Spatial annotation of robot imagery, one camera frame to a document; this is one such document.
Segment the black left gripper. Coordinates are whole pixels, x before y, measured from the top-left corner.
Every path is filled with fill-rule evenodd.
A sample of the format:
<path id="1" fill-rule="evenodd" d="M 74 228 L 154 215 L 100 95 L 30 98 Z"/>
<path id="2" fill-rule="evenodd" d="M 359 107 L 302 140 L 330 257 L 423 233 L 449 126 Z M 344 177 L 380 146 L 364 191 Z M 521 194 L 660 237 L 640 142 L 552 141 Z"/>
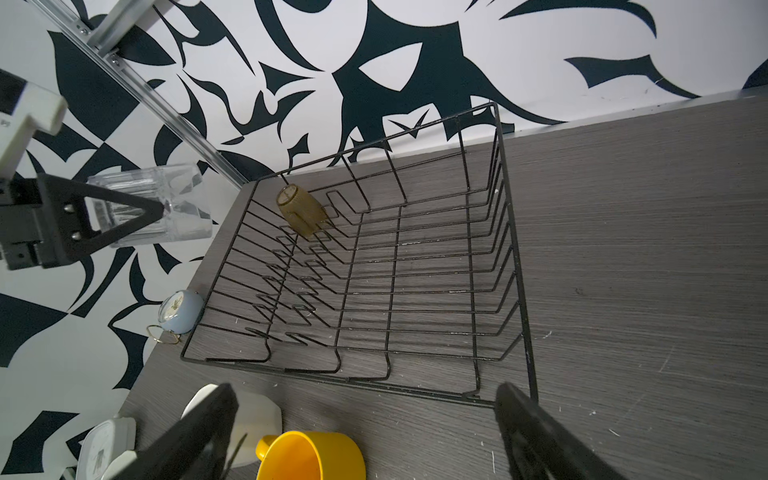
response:
<path id="1" fill-rule="evenodd" d="M 155 199 L 42 174 L 1 179 L 1 257 L 9 270 L 76 263 L 160 220 Z"/>

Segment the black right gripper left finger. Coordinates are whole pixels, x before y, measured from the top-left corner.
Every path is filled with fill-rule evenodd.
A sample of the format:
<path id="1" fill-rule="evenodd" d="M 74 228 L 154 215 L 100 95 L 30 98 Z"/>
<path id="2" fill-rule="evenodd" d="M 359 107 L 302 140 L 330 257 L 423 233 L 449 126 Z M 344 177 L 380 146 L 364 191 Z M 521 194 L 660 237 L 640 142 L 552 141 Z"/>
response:
<path id="1" fill-rule="evenodd" d="M 137 459 L 118 479 L 224 479 L 239 404 L 229 384 L 217 386 Z"/>

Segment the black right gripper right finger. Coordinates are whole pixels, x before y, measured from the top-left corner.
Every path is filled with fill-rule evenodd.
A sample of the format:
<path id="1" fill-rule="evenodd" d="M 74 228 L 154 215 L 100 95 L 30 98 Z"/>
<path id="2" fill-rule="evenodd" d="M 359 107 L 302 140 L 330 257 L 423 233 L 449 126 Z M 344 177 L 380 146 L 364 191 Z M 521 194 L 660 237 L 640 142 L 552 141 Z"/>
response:
<path id="1" fill-rule="evenodd" d="M 623 477 L 515 385 L 499 385 L 494 413 L 514 479 Z"/>

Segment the amber textured glass cup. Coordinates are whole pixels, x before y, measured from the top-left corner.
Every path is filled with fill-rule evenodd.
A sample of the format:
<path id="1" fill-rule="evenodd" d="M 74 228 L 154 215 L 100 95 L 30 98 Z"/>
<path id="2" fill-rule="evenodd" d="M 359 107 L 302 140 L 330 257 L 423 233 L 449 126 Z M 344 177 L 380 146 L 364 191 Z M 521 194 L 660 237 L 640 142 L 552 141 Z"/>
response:
<path id="1" fill-rule="evenodd" d="M 306 240 L 312 240 L 329 220 L 320 202 L 296 184 L 283 187 L 276 203 L 289 226 Z"/>

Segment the clear glass cup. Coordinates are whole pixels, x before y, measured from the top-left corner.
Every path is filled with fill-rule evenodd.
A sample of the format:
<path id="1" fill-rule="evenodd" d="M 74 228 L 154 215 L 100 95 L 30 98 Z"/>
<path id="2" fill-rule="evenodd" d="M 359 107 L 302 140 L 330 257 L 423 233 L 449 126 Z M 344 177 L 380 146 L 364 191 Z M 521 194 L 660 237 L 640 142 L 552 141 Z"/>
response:
<path id="1" fill-rule="evenodd" d="M 102 233 L 113 232 L 113 248 L 205 239 L 213 220 L 200 169 L 165 165 L 102 173 L 87 183 L 100 189 L 91 213 Z"/>

